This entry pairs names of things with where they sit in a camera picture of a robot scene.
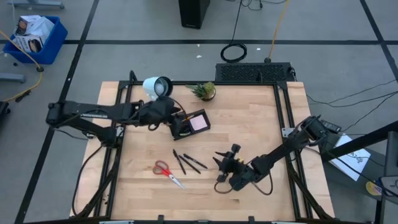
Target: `plant pot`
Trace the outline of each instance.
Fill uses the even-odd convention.
[[[203,100],[204,102],[207,102],[207,101],[210,101],[210,100],[212,100],[215,96],[216,96],[216,89],[214,89],[214,94],[213,94],[213,96],[211,96],[210,98],[200,98],[201,100]]]

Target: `gray floor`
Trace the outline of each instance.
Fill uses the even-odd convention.
[[[369,8],[386,40],[398,40],[394,0],[367,0]],[[64,1],[66,9],[17,8],[16,16],[41,14],[59,16],[68,29],[67,39],[78,40],[83,32],[93,0]],[[264,3],[262,11],[241,9],[236,39],[271,39],[283,4]],[[200,30],[180,26],[177,0],[100,0],[88,40],[172,40],[230,39],[238,2],[213,0]],[[12,10],[0,1],[0,28],[12,32]],[[358,0],[291,1],[281,24],[278,39],[284,40],[377,40]],[[61,48],[53,65],[46,65],[42,84],[20,103],[11,103],[12,113],[0,129],[0,219],[12,223],[41,150],[47,125],[47,104],[56,101],[69,71],[77,45]],[[215,65],[221,63],[224,45],[85,45],[72,80],[67,99],[96,103],[101,82],[127,79],[134,70],[138,79],[165,75],[174,80],[213,80]],[[398,58],[398,46],[388,46]],[[248,45],[243,62],[261,62],[270,45]],[[228,56],[239,54],[229,50]],[[379,45],[276,45],[274,62],[291,62],[307,93],[320,101],[355,93],[395,79]],[[0,83],[0,99],[31,86],[38,79],[33,65],[23,65],[11,56],[0,56],[0,72],[22,73],[25,84]],[[377,88],[345,103],[364,100],[396,91],[397,83]],[[343,128],[375,107],[380,100],[349,108],[312,105],[312,114]],[[366,133],[396,120],[398,96],[352,127],[347,133]],[[55,133],[25,221],[66,218],[69,215],[73,187],[83,159],[84,141]],[[371,149],[384,153],[385,144]],[[357,222],[374,218],[376,202],[329,182],[336,217]],[[397,205],[387,208],[386,223],[396,223]]]

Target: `black speaker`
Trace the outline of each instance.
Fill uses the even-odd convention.
[[[210,0],[178,0],[181,25],[200,29]]]

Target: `succulent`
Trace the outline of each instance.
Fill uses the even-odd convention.
[[[187,85],[187,88],[192,90],[192,93],[195,94],[200,99],[209,99],[215,93],[215,86],[212,82],[207,82],[205,84],[197,84],[197,85]]]

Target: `yellow cable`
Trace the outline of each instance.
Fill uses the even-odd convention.
[[[275,32],[274,32],[274,38],[272,39],[272,44],[271,44],[271,50],[269,51],[269,55],[268,55],[269,59],[271,59],[272,50],[274,49],[274,42],[275,42],[275,39],[276,39],[276,33],[278,33],[280,22],[282,22],[282,19],[284,18],[285,11],[286,11],[288,5],[289,5],[289,0],[286,1],[284,10],[282,11],[282,14],[279,17],[278,24],[276,25],[276,29],[275,29]]]
[[[28,56],[36,64],[37,68],[39,68],[39,69],[41,68],[39,63],[37,63],[28,53],[26,53],[18,45],[16,45],[14,43],[14,41],[12,41],[3,31],[0,30],[0,34],[3,35],[9,42],[11,42],[18,50],[20,50],[22,53],[24,53],[26,56]],[[28,88],[27,90],[22,91],[22,92],[18,93],[17,95],[15,95],[15,96],[13,96],[11,98],[8,98],[6,100],[3,100],[3,101],[4,102],[11,101],[11,100],[13,100],[15,98],[18,98],[18,97],[22,96],[26,91],[33,90],[34,88],[38,87],[38,85],[42,82],[42,79],[43,79],[43,72],[40,72],[39,80],[37,81],[37,83],[35,85],[33,85],[32,87]]]

